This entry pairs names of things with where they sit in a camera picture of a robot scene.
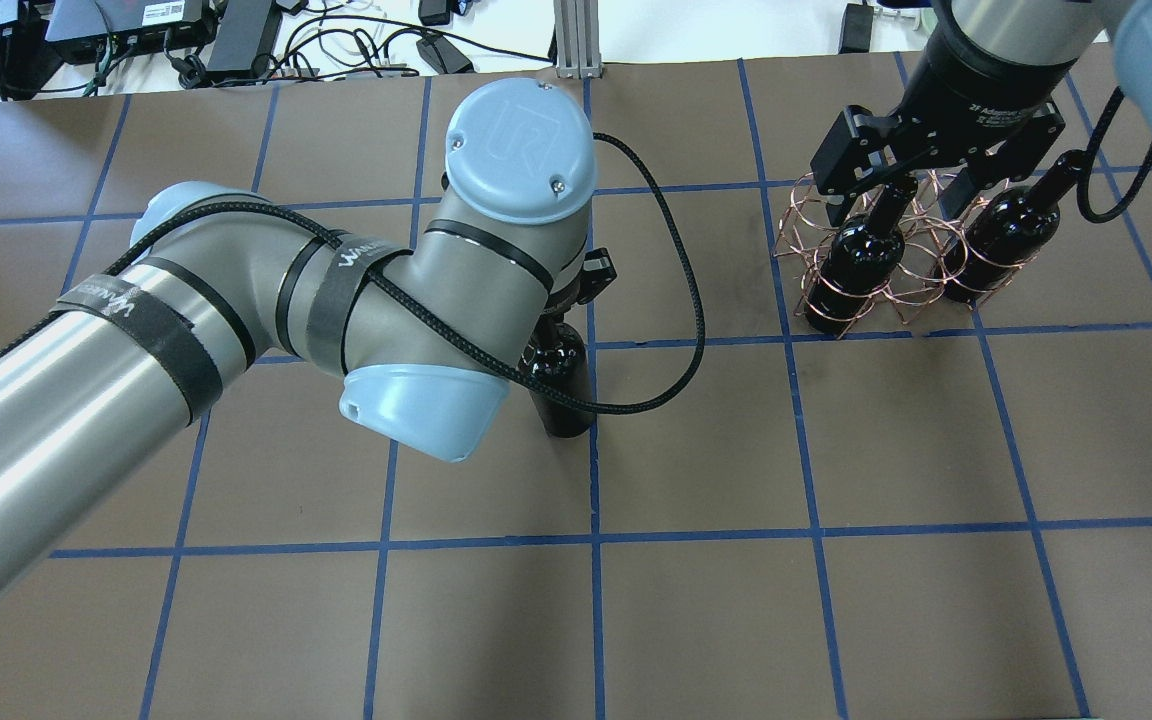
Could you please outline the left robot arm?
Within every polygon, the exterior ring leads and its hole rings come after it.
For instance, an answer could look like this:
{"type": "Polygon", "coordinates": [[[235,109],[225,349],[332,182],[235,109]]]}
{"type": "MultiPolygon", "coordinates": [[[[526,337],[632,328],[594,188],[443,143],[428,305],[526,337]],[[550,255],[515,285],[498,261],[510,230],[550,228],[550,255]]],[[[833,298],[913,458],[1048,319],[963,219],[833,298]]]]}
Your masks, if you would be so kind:
{"type": "Polygon", "coordinates": [[[535,78],[476,88],[419,240],[332,232],[257,194],[173,184],[129,259],[0,354],[0,597],[262,355],[342,382],[361,427],[465,460],[536,323],[579,291],[594,132],[535,78]]]}

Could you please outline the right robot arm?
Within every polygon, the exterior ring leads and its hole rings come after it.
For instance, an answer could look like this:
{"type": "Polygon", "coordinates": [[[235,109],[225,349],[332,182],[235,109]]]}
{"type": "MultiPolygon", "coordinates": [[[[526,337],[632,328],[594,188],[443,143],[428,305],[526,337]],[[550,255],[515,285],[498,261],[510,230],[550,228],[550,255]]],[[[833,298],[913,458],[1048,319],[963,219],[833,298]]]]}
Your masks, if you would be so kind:
{"type": "Polygon", "coordinates": [[[937,1],[937,26],[890,113],[838,114],[814,151],[829,223],[856,200],[918,170],[955,169],[943,204],[963,213],[982,191],[1024,181],[1064,118],[1053,91],[1101,33],[1117,88],[1152,132],[1152,1],[937,1]]]}

